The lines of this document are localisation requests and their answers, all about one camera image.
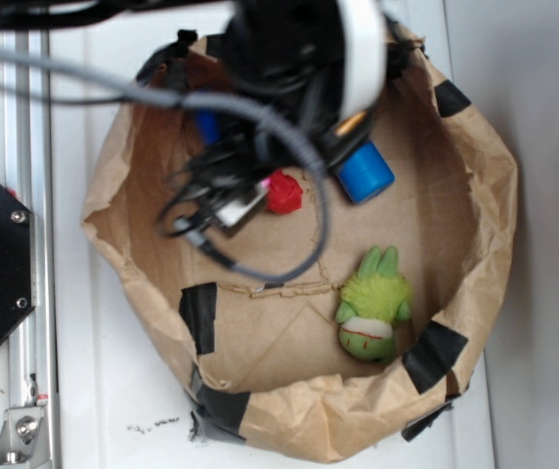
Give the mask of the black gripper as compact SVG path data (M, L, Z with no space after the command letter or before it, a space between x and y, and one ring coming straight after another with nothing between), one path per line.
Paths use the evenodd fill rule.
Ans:
M251 140L232 134L186 163L188 180L181 201L195 210L185 215L181 232L214 226L234 235L266 206L268 178L278 167L262 160Z

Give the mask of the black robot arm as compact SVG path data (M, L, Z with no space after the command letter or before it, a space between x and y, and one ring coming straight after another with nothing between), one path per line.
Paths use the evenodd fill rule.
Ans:
M212 85L150 89L161 64L183 70L184 39L155 53L135 85L19 53L0 52L0 61L92 81L114 90L119 103L215 118L217 139L184 167L187 181L169 200L193 202L196 211L156 219L165 236L192 237L220 225L223 209L283 167L305 170L321 187L366 141L386 71L386 23L368 1L239 1L218 39L225 92Z

